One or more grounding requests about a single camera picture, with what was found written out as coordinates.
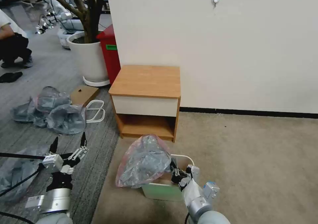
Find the white wall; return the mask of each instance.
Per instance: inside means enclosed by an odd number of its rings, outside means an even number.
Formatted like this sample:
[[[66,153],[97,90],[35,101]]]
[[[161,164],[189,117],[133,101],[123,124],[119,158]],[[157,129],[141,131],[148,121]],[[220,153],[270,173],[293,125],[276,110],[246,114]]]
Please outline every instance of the white wall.
[[[318,0],[109,0],[121,65],[181,68],[181,106],[318,113]]]

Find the plastic bag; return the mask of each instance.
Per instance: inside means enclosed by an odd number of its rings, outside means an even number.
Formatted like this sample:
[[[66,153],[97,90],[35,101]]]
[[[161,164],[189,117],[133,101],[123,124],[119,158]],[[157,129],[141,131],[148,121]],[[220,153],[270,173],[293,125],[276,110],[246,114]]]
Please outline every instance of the plastic bag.
[[[52,86],[46,86],[41,93],[33,99],[38,111],[50,113],[59,105],[71,104],[71,98],[65,92],[60,92]]]
[[[59,105],[46,118],[47,127],[58,133],[77,134],[86,126],[85,107],[80,105]]]
[[[48,146],[42,146],[39,148],[30,146],[18,152],[18,154],[44,156],[48,150]],[[34,173],[38,169],[38,165],[41,162],[42,160],[38,159],[30,160],[8,158],[0,168],[0,193],[3,193],[7,189],[11,188],[18,182]],[[27,188],[30,186],[35,177],[36,175],[0,197],[0,201],[15,201],[20,199],[25,194]]]
[[[44,87],[36,98],[13,108],[11,113],[14,121],[32,122],[41,128],[50,122],[49,128],[69,135],[84,131],[86,126],[85,109],[71,105],[69,95],[51,86]]]
[[[116,186],[139,188],[161,177],[170,167],[171,155],[156,135],[145,135],[132,143],[118,167]]]
[[[14,121],[19,121],[19,122],[23,122],[23,123],[32,122],[32,119],[28,113],[30,101],[28,103],[23,104],[23,105],[19,105],[17,107],[14,107],[11,110]]]
[[[38,111],[34,106],[34,101],[30,98],[29,103],[17,106],[12,109],[12,116],[14,121],[30,123],[44,128],[46,127],[47,114]]]

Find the striped carpet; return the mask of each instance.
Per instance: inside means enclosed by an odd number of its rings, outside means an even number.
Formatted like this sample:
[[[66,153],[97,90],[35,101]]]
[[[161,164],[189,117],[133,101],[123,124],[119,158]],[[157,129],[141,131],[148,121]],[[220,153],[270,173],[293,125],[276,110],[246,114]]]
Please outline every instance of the striped carpet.
[[[38,94],[45,86],[53,86],[70,93],[78,85],[83,84],[71,51],[60,46],[56,33],[57,27],[30,39],[33,67],[0,68],[0,75],[20,70],[23,72],[23,76],[16,82],[0,84],[0,152],[17,152],[31,145],[49,146],[57,136],[47,128],[15,123],[10,115],[12,107],[26,103],[30,95]],[[92,220],[119,136],[108,88],[100,89],[97,98],[105,101],[106,116],[103,122],[86,126],[89,151],[75,167],[72,182],[71,217],[76,224],[88,224]],[[58,136],[58,153],[73,152],[79,146],[81,134]],[[5,160],[0,158],[0,166]],[[0,203],[0,210],[36,222],[42,216],[36,211],[25,210],[25,201],[27,197],[45,194],[45,189],[50,183],[50,174],[42,171],[19,203]],[[0,216],[0,223],[13,224],[22,221]]]

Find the red trash bin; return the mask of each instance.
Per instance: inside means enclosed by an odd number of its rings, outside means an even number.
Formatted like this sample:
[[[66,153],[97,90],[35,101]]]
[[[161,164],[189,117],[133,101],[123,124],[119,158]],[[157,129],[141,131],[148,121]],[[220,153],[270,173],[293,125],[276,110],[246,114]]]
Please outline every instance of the red trash bin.
[[[120,63],[113,25],[107,27],[96,37],[102,46],[110,84],[113,84],[120,71]]]

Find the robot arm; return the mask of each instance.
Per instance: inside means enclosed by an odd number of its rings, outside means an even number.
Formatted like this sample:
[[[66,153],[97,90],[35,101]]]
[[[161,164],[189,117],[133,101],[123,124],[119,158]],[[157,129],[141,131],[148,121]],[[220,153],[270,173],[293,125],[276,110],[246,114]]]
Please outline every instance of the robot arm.
[[[69,154],[56,154],[57,139],[51,145],[50,153],[45,156],[42,165],[52,174],[52,183],[46,188],[46,194],[29,197],[25,208],[34,209],[47,214],[36,224],[73,224],[69,217],[71,183],[74,166],[88,151],[85,132],[81,138],[80,148]]]
[[[190,224],[230,224],[223,214],[212,210],[220,188],[214,182],[207,182],[203,189],[196,183],[198,167],[188,165],[186,171],[183,171],[172,161],[171,169],[171,180],[182,191]]]

